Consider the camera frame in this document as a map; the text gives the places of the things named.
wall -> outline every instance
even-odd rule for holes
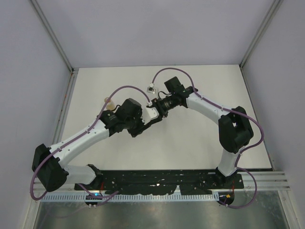
[[[74,67],[239,64],[273,0],[38,0]]]
[[[0,7],[0,222],[20,228],[35,147],[50,144],[69,72],[26,0]]]
[[[244,69],[266,146],[285,171],[303,216],[305,1],[284,1]]]

gray wall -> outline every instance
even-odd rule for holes
[[[38,0],[74,67],[239,64],[273,0]]]
[[[35,147],[51,143],[69,72],[28,1],[1,1],[0,21],[0,222],[16,229]]]
[[[305,1],[286,0],[244,69],[266,146],[305,216]]]

black mounting base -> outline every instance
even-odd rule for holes
[[[177,186],[181,195],[211,194],[211,189],[243,189],[240,174],[221,183],[215,170],[100,170],[106,194],[120,191],[123,195],[173,194]],[[77,184],[75,190],[82,190]]]

white table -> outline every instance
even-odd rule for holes
[[[165,66],[81,68],[76,79],[71,104],[62,138],[83,129],[102,108],[104,98],[116,88],[134,85],[144,91],[155,73]],[[216,102],[242,106],[248,115],[254,111],[238,65],[176,66],[188,72],[195,87]],[[166,91],[164,82],[177,76],[185,87],[190,81],[181,72],[167,70],[156,79],[160,90]],[[123,89],[114,97],[115,104],[133,98],[146,105],[144,96],[133,89]],[[258,128],[251,123],[254,137],[260,138]],[[94,164],[99,169],[213,169],[220,162],[222,147],[218,139],[218,126],[196,111],[177,107],[167,118],[154,124],[136,138],[126,130],[98,142],[71,161],[72,165]],[[244,153],[240,167],[271,168],[264,144]]]

gray floor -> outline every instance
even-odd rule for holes
[[[234,205],[247,203],[253,192],[235,194]],[[276,191],[259,192],[244,209],[217,202],[108,203],[96,209],[82,203],[41,203],[35,229],[285,229],[289,228]]]

